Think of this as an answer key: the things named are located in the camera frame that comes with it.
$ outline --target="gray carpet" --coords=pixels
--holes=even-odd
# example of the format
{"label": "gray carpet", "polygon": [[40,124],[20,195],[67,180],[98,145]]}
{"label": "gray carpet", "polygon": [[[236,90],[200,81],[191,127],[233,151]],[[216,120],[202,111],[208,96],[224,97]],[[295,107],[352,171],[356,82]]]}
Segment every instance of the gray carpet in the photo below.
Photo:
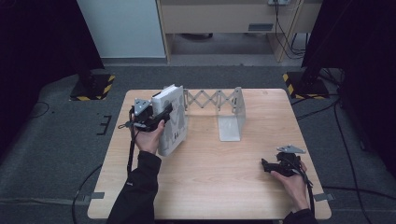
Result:
{"label": "gray carpet", "polygon": [[[161,89],[170,84],[188,89],[247,88],[286,89],[282,74],[298,67],[258,66],[129,66],[108,67],[116,76],[103,101],[70,102],[69,93],[78,80],[71,76],[51,83],[40,93],[32,117],[26,120],[0,167],[0,198],[72,200],[87,175],[100,165],[114,131],[120,106],[130,89]],[[330,92],[336,88],[325,82]],[[293,106],[296,117],[321,109],[337,99],[305,100]],[[345,112],[337,107],[346,144],[353,160],[359,186],[396,197],[396,181],[375,153],[362,151],[360,141]],[[101,123],[111,121],[105,135]],[[351,168],[333,109],[299,120],[304,140],[323,186],[354,188]],[[80,195],[93,192],[99,172],[93,174]],[[368,223],[357,193],[325,189],[331,201],[332,217],[320,223]],[[362,193],[361,199],[373,223],[396,220],[396,202]],[[104,223],[87,217],[87,205],[76,206],[78,223]],[[0,223],[73,223],[70,205],[36,203],[0,204]]]}

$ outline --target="yellow and black hazard tape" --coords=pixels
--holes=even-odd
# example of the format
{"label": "yellow and black hazard tape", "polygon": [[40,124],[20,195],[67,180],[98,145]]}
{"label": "yellow and black hazard tape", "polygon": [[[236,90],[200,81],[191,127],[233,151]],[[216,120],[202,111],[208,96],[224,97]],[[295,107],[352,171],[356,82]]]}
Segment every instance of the yellow and black hazard tape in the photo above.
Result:
{"label": "yellow and black hazard tape", "polygon": [[113,85],[113,80],[116,76],[111,75],[108,78],[106,87],[103,89],[103,93],[101,95],[96,95],[96,96],[86,96],[86,95],[80,95],[80,96],[70,96],[71,101],[90,101],[90,100],[103,100],[107,97],[108,92],[111,89],[111,85]]}
{"label": "yellow and black hazard tape", "polygon": [[288,88],[289,95],[292,99],[294,99],[294,98],[296,98],[296,99],[326,99],[328,97],[328,94],[321,95],[321,94],[299,94],[299,93],[296,93],[292,84],[291,84],[288,74],[283,74],[283,80],[286,83],[286,87]]}

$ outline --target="black jacket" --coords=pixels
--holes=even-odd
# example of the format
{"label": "black jacket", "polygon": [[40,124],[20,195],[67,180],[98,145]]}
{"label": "black jacket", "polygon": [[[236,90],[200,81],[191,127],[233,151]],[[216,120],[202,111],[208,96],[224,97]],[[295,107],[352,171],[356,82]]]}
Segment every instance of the black jacket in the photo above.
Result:
{"label": "black jacket", "polygon": [[[157,175],[160,172],[161,159],[140,151],[137,168],[128,176],[119,197],[111,209],[107,223],[153,224],[154,199],[158,192]],[[315,224],[317,221],[309,209],[290,213],[284,224]]]}

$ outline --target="white wall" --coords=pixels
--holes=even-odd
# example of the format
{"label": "white wall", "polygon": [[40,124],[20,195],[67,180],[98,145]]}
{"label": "white wall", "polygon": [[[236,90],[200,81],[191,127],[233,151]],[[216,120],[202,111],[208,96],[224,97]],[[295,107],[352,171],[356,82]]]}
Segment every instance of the white wall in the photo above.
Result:
{"label": "white wall", "polygon": [[155,0],[78,0],[102,58],[165,58]]}

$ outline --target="hand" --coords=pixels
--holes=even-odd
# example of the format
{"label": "hand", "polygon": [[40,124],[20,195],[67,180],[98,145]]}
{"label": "hand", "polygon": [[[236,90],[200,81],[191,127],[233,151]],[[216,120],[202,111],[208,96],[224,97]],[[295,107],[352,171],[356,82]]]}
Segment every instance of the hand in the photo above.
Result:
{"label": "hand", "polygon": [[[300,164],[303,171],[306,172],[305,164],[302,161],[300,161]],[[306,199],[306,184],[301,175],[286,177],[276,171],[271,171],[271,175],[283,184],[297,211],[309,208]]]}
{"label": "hand", "polygon": [[134,135],[136,136],[135,142],[137,147],[139,147],[139,149],[142,151],[147,151],[155,155],[157,153],[157,148],[160,144],[160,136],[163,133],[164,128],[165,121],[163,119],[158,124],[157,129],[150,133],[140,132],[134,127]]}

